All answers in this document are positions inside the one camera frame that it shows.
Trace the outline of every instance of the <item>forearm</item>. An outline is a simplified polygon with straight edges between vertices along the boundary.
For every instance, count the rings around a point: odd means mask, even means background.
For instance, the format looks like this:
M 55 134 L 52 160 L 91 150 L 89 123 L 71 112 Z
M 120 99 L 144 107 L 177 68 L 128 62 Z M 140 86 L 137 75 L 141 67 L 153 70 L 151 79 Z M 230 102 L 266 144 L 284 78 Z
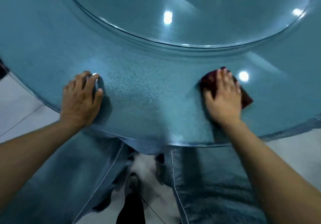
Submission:
M 263 210 L 274 223 L 319 223 L 321 194 L 239 121 L 225 125 Z
M 79 128 L 56 122 L 0 145 L 0 208 Z

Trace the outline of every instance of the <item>leg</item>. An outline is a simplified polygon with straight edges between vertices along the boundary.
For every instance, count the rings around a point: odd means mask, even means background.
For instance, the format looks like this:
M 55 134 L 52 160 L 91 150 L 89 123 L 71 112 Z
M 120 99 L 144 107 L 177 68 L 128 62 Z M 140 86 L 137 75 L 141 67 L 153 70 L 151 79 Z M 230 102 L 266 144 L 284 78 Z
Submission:
M 139 179 L 135 173 L 132 173 L 125 186 L 125 204 L 118 215 L 116 224 L 127 224 L 135 222 L 145 224 L 144 207 L 139 197 Z

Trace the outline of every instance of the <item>white piping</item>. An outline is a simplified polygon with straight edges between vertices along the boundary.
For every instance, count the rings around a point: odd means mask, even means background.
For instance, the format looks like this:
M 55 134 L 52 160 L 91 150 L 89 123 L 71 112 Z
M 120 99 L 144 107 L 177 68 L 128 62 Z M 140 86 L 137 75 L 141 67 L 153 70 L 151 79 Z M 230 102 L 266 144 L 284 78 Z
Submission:
M 173 182 L 174 182 L 174 189 L 175 189 L 175 192 L 176 192 L 176 194 L 177 194 L 177 198 L 179 199 L 179 203 L 181 204 L 182 209 L 183 209 L 183 211 L 184 211 L 184 214 L 185 214 L 185 217 L 186 217 L 187 224 L 189 224 L 189 222 L 188 222 L 188 218 L 187 218 L 187 215 L 186 215 L 186 212 L 185 212 L 185 209 L 184 209 L 184 207 L 183 207 L 182 202 L 180 201 L 179 194 L 178 194 L 178 192 L 177 192 L 177 190 L 176 190 L 176 187 L 175 187 L 174 162 L 173 162 L 173 151 L 172 151 L 172 150 L 171 150 L 171 154 L 172 154 L 172 169 L 173 169 Z
M 119 152 L 118 152 L 118 154 L 117 154 L 117 156 L 116 156 L 116 158 L 115 158 L 115 161 L 113 162 L 113 164 L 111 165 L 111 167 L 110 167 L 109 170 L 107 171 L 106 175 L 104 176 L 104 178 L 102 179 L 102 181 L 100 182 L 100 184 L 98 185 L 98 187 L 95 189 L 94 193 L 90 196 L 89 200 L 86 202 L 86 204 L 83 206 L 83 208 L 81 209 L 81 211 L 79 212 L 79 214 L 76 216 L 76 218 L 74 219 L 74 221 L 72 222 L 72 224 L 75 223 L 75 220 L 78 218 L 78 216 L 80 215 L 80 213 L 82 212 L 82 210 L 86 207 L 86 205 L 88 204 L 88 202 L 91 200 L 91 198 L 94 196 L 94 194 L 96 193 L 96 191 L 99 189 L 99 187 L 100 187 L 100 185 L 102 184 L 102 182 L 105 180 L 105 178 L 106 178 L 107 174 L 109 173 L 110 169 L 111 169 L 111 168 L 113 167 L 113 165 L 115 164 L 115 162 L 116 162 L 116 160 L 117 160 L 117 158 L 118 158 L 118 156 L 119 156 L 119 153 L 121 152 L 121 149 L 123 148 L 123 146 L 124 146 L 124 142 L 123 142 L 123 144 L 122 144 L 122 146 L 121 146 L 121 148 L 120 148 L 120 150 L 119 150 Z

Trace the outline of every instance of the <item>dark red cloth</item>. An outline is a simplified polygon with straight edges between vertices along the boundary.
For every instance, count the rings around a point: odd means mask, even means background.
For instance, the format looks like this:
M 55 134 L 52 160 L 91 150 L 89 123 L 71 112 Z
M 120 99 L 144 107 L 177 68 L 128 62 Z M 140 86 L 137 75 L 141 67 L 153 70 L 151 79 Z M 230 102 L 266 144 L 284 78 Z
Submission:
M 203 92 L 203 90 L 205 88 L 207 88 L 208 90 L 210 90 L 212 92 L 212 96 L 213 98 L 215 98 L 215 94 L 216 94 L 216 74 L 217 74 L 217 70 L 214 70 L 212 72 L 207 73 L 200 81 L 200 89 L 201 92 Z M 233 81 L 236 83 L 237 79 L 235 78 L 235 76 L 233 76 Z M 246 93 L 246 91 L 241 87 L 241 93 L 242 93 L 242 100 L 241 100 L 241 104 L 242 104 L 242 109 L 246 108 L 248 105 L 250 105 L 253 100 L 252 98 Z

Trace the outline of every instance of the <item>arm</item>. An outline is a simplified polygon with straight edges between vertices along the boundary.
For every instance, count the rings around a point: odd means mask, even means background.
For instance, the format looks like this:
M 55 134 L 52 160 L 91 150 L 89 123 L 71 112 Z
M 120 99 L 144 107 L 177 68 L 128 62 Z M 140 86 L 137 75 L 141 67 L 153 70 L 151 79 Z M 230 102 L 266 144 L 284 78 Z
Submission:
M 231 73 L 219 70 L 215 98 L 206 107 L 239 155 L 267 218 L 272 223 L 320 223 L 321 193 L 267 147 L 240 120 L 241 92 Z
M 77 75 L 64 87 L 58 122 L 0 144 L 0 208 L 61 145 L 93 122 L 102 90 L 96 92 L 93 101 L 92 89 L 99 75 L 90 77 L 84 86 L 89 74 Z

